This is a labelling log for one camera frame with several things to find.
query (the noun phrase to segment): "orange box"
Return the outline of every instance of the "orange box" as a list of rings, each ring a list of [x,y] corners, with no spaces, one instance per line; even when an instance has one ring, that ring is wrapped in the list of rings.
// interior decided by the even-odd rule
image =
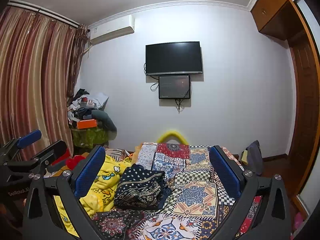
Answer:
[[[91,128],[91,127],[97,127],[97,120],[95,119],[89,119],[89,120],[82,120],[77,122],[77,128],[78,129],[85,129],[85,128]]]

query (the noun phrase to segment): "wooden door frame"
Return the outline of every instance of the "wooden door frame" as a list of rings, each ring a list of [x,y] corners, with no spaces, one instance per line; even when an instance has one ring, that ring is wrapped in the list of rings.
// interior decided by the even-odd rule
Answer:
[[[296,6],[296,4],[292,1],[289,0],[291,5],[293,6],[294,10],[296,11],[300,21],[302,22],[303,28],[308,36],[308,40],[310,43],[310,47],[312,50],[312,54],[313,57],[315,59],[315,63],[316,63],[316,70],[317,70],[317,77],[318,77],[318,85],[319,85],[319,91],[320,91],[320,63],[319,63],[319,56],[318,56],[318,52],[316,49],[316,46],[314,44],[313,41],[313,37],[312,34],[308,28],[308,25],[306,24],[303,15],[301,14],[300,10],[298,9],[298,7]],[[296,126],[297,126],[297,120],[298,120],[298,114],[299,114],[299,109],[298,109],[298,88],[299,88],[299,84],[298,84],[298,79],[297,79],[297,69],[296,69],[296,65],[295,65],[295,61],[294,61],[294,55],[292,52],[292,49],[290,48],[291,51],[291,55],[292,55],[292,60],[293,60],[293,67],[294,67],[294,75],[295,75],[295,79],[296,79],[296,91],[297,91],[297,106],[296,106],[296,118],[295,118],[295,125],[294,125],[294,130],[293,130],[293,137],[292,137],[292,142],[291,142],[291,146],[290,146],[290,151],[289,151],[289,156],[290,153],[292,151],[292,145],[293,145],[293,140],[294,140],[294,136],[296,133]],[[303,174],[303,177],[299,183],[299,185],[297,186],[293,197],[292,197],[292,201],[295,203],[295,205],[298,207],[298,209],[301,211],[302,215],[304,215],[305,217],[307,216],[306,210],[304,209],[304,207],[301,205],[299,199],[297,198],[297,195],[301,192],[303,186],[306,183],[307,178],[309,177],[312,168],[313,168],[313,164],[315,162],[316,156],[318,154],[318,150],[319,150],[319,139],[320,139],[320,104],[319,104],[319,117],[318,117],[318,124],[317,124],[317,131],[316,131],[316,137],[315,137],[315,142],[312,148],[312,152],[311,152],[311,156],[307,165],[307,168]]]

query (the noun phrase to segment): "curtain rod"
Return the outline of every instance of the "curtain rod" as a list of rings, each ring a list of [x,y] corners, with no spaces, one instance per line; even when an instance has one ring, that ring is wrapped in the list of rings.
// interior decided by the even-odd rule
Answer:
[[[31,10],[31,11],[35,11],[35,12],[39,12],[41,14],[44,14],[44,15],[47,15],[51,18],[54,18],[54,19],[57,19],[61,22],[64,22],[68,25],[71,25],[75,28],[78,28],[79,27],[79,23],[67,18],[67,17],[64,17],[60,14],[57,14],[53,11],[50,11],[46,8],[43,8],[43,7],[40,7],[40,6],[37,6],[35,4],[32,4],[32,3],[28,3],[28,2],[24,2],[24,1],[20,1],[20,0],[10,0],[8,2],[8,5],[10,6],[15,6],[15,7],[20,7],[20,8],[24,8],[24,9],[28,9],[28,10]]]

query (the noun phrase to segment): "gray bag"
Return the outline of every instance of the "gray bag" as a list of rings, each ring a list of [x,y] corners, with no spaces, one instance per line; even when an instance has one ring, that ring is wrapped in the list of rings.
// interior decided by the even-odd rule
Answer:
[[[260,176],[263,172],[263,160],[262,160],[259,141],[258,140],[254,141],[252,144],[250,144],[246,148],[246,150],[248,151],[248,155],[247,155],[248,165],[245,168],[255,172],[258,176]]]

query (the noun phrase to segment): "patchwork bedspread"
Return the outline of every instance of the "patchwork bedspread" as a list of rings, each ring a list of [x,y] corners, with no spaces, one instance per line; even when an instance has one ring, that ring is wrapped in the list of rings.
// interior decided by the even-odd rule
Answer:
[[[125,223],[120,209],[94,217],[107,239],[180,240],[208,238],[226,217],[235,200],[228,196],[209,160],[211,146],[187,146],[169,143],[143,143],[137,164],[145,169],[165,172],[172,190],[158,211],[127,210],[139,222]],[[240,163],[225,148],[226,155]],[[239,235],[250,227],[261,198],[256,197]]]

